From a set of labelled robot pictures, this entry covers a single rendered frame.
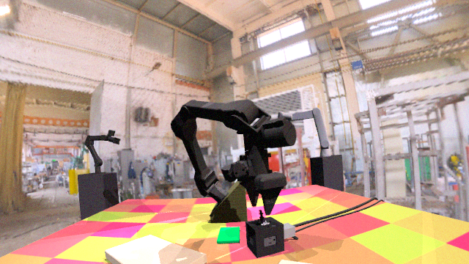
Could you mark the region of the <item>green rectangular block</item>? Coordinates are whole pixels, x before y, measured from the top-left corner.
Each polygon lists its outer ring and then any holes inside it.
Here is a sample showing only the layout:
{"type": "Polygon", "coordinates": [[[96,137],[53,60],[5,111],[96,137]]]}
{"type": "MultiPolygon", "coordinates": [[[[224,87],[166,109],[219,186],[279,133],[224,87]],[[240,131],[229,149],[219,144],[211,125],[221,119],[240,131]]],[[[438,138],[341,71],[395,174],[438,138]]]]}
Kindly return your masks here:
{"type": "Polygon", "coordinates": [[[240,228],[239,227],[222,227],[220,228],[217,243],[239,243],[240,228]]]}

